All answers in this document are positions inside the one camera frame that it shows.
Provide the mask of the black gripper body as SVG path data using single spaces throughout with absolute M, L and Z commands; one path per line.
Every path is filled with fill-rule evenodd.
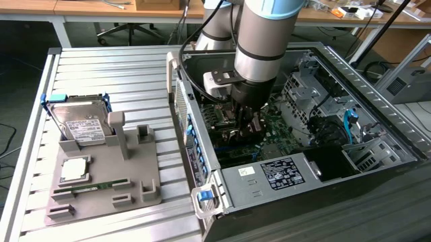
M 264 82 L 242 81 L 232 84 L 230 97 L 234 102 L 258 111 L 269 99 L 276 78 Z

